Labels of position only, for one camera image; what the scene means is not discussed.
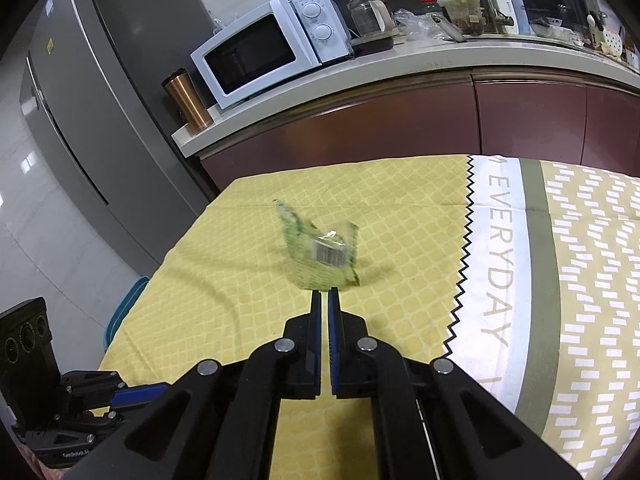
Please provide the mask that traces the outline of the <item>white soap dispenser bottle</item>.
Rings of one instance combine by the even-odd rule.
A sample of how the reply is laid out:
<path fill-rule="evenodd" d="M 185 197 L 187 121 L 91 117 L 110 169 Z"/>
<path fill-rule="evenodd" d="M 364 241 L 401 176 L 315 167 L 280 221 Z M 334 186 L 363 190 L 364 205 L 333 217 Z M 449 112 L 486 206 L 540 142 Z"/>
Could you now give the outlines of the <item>white soap dispenser bottle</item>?
<path fill-rule="evenodd" d="M 497 11 L 501 29 L 509 36 L 518 36 L 518 18 L 512 0 L 491 0 Z"/>

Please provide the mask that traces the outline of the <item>maroon lower kitchen cabinets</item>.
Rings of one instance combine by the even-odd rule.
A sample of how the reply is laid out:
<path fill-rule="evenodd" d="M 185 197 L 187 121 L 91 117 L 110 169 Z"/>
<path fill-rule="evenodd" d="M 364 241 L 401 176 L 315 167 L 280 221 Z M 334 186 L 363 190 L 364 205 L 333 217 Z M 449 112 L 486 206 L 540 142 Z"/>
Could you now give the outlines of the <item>maroon lower kitchen cabinets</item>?
<path fill-rule="evenodd" d="M 485 67 L 368 84 L 299 105 L 198 154 L 240 177 L 423 155 L 484 154 L 639 173 L 639 93 L 611 79 Z"/>

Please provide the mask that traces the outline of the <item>copper travel mug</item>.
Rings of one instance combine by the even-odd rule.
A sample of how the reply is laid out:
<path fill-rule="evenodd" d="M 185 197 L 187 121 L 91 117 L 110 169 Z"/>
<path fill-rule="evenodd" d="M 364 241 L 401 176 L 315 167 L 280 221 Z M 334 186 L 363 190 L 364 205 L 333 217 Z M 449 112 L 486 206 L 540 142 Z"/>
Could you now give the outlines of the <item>copper travel mug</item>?
<path fill-rule="evenodd" d="M 214 124 L 212 116 L 196 92 L 191 77 L 184 68 L 179 68 L 162 82 L 168 96 L 174 100 L 186 121 L 186 128 L 198 134 Z"/>

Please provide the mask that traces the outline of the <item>white kitchen countertop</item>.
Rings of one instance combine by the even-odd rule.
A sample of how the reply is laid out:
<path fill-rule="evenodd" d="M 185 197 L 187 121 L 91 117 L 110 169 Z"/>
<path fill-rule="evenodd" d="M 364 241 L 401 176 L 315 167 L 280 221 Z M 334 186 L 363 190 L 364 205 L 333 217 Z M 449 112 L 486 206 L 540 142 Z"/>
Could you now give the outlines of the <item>white kitchen countertop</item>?
<path fill-rule="evenodd" d="M 223 110 L 209 107 L 213 125 L 200 133 L 185 126 L 171 139 L 184 157 L 206 151 L 262 120 L 334 93 L 423 74 L 477 67 L 542 68 L 598 76 L 637 90 L 639 74 L 605 55 L 551 41 L 480 38 L 467 42 L 408 41 L 393 49 L 337 63 L 295 78 Z"/>

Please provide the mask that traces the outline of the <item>white microwave oven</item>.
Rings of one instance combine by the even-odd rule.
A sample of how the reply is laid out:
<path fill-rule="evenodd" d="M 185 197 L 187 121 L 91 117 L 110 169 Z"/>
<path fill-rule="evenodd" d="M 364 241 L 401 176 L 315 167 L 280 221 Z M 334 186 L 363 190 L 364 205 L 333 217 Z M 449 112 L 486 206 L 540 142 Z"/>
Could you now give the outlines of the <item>white microwave oven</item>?
<path fill-rule="evenodd" d="M 333 0 L 269 0 L 191 53 L 221 108 L 352 56 Z"/>

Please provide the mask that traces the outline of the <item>yellow patterned table cloth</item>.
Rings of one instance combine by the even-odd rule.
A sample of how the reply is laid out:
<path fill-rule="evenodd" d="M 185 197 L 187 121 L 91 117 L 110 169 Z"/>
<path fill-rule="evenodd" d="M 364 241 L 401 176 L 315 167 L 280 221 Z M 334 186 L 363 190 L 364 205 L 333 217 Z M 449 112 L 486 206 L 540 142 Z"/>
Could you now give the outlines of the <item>yellow patterned table cloth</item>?
<path fill-rule="evenodd" d="M 469 159 L 382 159 L 234 181 L 166 255 L 102 361 L 131 385 L 173 382 L 195 363 L 231 363 L 305 313 L 314 289 L 404 356 L 446 352 L 461 278 Z M 295 263 L 280 206 L 320 231 L 356 226 L 357 260 Z"/>

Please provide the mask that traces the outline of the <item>green clear plastic wrapper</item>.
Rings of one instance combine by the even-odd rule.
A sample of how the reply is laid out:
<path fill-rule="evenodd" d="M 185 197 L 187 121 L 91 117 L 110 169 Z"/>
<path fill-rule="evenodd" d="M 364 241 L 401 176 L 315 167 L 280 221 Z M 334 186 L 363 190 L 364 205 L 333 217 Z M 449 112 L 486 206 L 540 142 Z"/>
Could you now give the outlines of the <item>green clear plastic wrapper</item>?
<path fill-rule="evenodd" d="M 323 231 L 288 204 L 280 200 L 273 203 L 288 253 L 288 272 L 296 286 L 323 292 L 360 284 L 359 228 L 355 223 L 344 221 Z"/>

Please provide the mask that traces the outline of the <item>grey double-door refrigerator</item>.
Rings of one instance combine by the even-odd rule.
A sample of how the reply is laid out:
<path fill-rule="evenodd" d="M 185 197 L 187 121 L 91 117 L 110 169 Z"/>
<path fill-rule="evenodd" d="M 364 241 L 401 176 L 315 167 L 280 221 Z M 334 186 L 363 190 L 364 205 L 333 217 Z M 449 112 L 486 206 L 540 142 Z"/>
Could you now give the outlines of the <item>grey double-door refrigerator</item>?
<path fill-rule="evenodd" d="M 217 194 L 174 133 L 178 70 L 213 99 L 191 52 L 213 31 L 201 0 L 44 0 L 20 104 L 55 177 L 107 244 L 149 275 Z"/>

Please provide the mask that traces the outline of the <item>blue plastic trash bin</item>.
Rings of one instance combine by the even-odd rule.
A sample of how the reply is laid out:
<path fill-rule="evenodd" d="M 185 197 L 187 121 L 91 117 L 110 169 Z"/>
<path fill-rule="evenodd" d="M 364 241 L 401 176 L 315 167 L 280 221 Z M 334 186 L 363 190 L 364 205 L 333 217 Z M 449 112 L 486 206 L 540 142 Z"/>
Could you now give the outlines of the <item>blue plastic trash bin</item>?
<path fill-rule="evenodd" d="M 122 321 L 126 318 L 134 304 L 137 302 L 142 292 L 146 289 L 146 285 L 149 284 L 150 278 L 148 276 L 142 276 L 139 278 L 129 289 L 129 292 L 126 293 L 124 299 L 120 302 L 118 307 L 115 309 L 112 314 L 110 320 L 107 323 L 104 337 L 103 337 L 103 348 L 107 350 L 108 347 L 113 342 L 115 335 L 122 325 Z"/>

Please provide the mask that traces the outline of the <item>glass kettle jug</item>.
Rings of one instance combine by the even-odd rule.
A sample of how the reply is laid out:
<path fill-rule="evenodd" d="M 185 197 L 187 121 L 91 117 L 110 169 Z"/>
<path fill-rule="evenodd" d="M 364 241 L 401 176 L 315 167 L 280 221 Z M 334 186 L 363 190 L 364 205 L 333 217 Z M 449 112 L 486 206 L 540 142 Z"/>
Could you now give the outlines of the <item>glass kettle jug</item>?
<path fill-rule="evenodd" d="M 395 28 L 385 0 L 349 0 L 347 7 L 361 38 L 391 34 Z"/>

